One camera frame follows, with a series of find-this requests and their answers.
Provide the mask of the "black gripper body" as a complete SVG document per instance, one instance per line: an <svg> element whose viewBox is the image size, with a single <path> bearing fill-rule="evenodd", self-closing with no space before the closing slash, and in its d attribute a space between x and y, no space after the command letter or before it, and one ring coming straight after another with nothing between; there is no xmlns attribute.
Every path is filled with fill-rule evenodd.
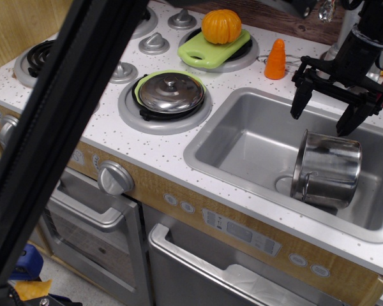
<svg viewBox="0 0 383 306"><path fill-rule="evenodd" d="M373 65L380 66L383 30L355 25L336 57L330 61L302 56L296 72L313 80L314 90L352 106L368 105L380 110L383 85L366 74Z"/></svg>

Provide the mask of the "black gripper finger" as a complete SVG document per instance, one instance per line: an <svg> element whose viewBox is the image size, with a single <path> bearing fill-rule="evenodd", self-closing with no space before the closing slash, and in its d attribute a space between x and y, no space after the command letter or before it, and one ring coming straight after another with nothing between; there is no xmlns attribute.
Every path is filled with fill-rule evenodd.
<svg viewBox="0 0 383 306"><path fill-rule="evenodd" d="M351 134L351 132L366 120L370 113L371 110L368 105L349 105L336 124L336 134L338 136Z"/></svg>
<svg viewBox="0 0 383 306"><path fill-rule="evenodd" d="M296 91L292 100L290 114L294 119L298 119L312 97L314 83L313 80L307 78L304 73L300 72L294 74L292 81L296 86Z"/></svg>

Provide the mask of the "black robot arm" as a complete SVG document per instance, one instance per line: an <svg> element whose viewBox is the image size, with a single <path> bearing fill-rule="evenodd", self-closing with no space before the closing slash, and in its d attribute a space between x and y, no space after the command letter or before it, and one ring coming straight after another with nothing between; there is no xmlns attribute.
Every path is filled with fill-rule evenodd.
<svg viewBox="0 0 383 306"><path fill-rule="evenodd" d="M383 52L383 1L345 1L347 10L360 5L359 22L344 39L336 57L330 61L301 58L292 77L296 92L290 114L298 119L313 91L348 105L336 124L338 136L347 136L364 120L377 115L383 105L383 85L367 77L372 66L380 65Z"/></svg>

